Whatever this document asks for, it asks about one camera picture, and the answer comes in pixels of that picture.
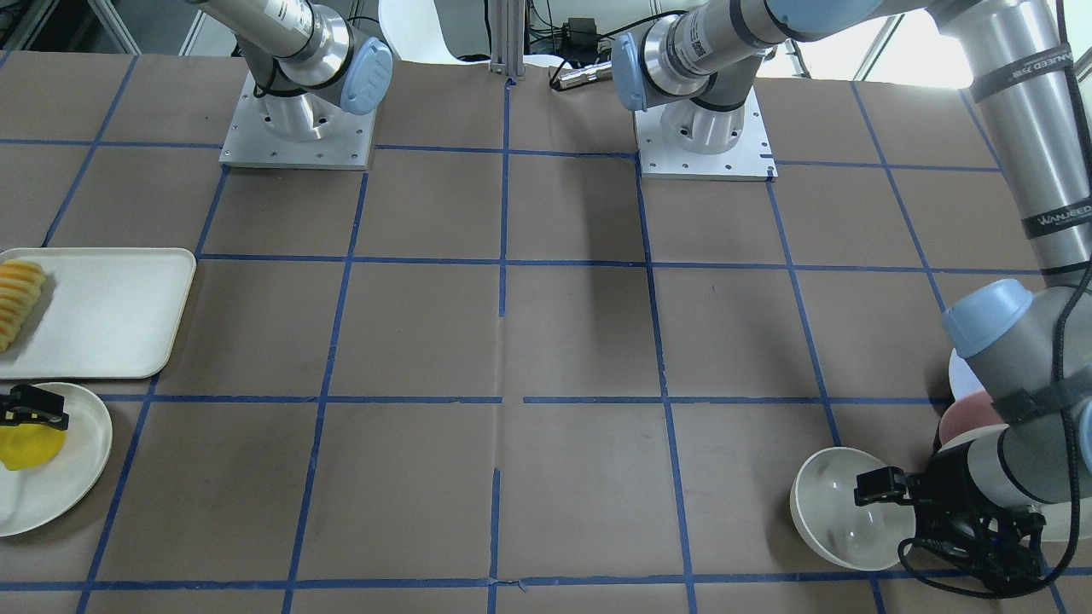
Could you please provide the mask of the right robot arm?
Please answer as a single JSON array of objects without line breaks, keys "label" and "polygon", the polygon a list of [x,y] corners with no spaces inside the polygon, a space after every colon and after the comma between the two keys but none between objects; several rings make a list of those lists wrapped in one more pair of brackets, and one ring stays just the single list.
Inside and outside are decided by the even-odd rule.
[{"label": "right robot arm", "polygon": [[[392,80],[392,51],[381,39],[360,39],[339,11],[312,1],[186,1],[232,29],[239,46],[248,43],[268,64],[256,76],[258,92],[274,97],[283,85],[292,94],[314,94],[342,113],[373,113]],[[38,302],[41,285],[32,282],[27,262],[17,261],[16,278],[3,280],[3,350],[12,345],[20,328]],[[25,297],[12,294],[29,291]],[[64,432],[70,415],[66,397],[35,385],[16,385],[3,394],[3,428],[40,425]]]}]

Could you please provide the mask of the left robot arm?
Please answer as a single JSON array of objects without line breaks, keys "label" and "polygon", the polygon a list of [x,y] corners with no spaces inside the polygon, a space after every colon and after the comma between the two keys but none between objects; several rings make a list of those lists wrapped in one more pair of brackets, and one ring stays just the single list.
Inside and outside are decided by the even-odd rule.
[{"label": "left robot arm", "polygon": [[925,10],[959,42],[968,96],[996,151],[1045,288],[1002,279],[953,304],[943,330],[1006,427],[936,452],[926,469],[863,473],[855,505],[913,509],[897,560],[924,552],[980,580],[933,589],[984,601],[1034,594],[1067,571],[1089,497],[1089,129],[1064,9],[1045,1],[709,1],[613,32],[613,82],[632,113],[741,107],[757,62],[784,40],[815,42]]}]

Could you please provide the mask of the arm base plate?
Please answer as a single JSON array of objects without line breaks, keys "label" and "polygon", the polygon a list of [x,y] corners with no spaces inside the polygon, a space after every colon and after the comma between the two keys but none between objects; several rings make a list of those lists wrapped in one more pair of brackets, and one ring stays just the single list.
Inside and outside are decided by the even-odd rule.
[{"label": "arm base plate", "polygon": [[366,172],[377,113],[352,115],[311,93],[257,97],[248,74],[219,163],[250,170]]},{"label": "arm base plate", "polygon": [[633,113],[641,172],[664,180],[771,182],[779,176],[756,90],[714,113],[692,101]]}]

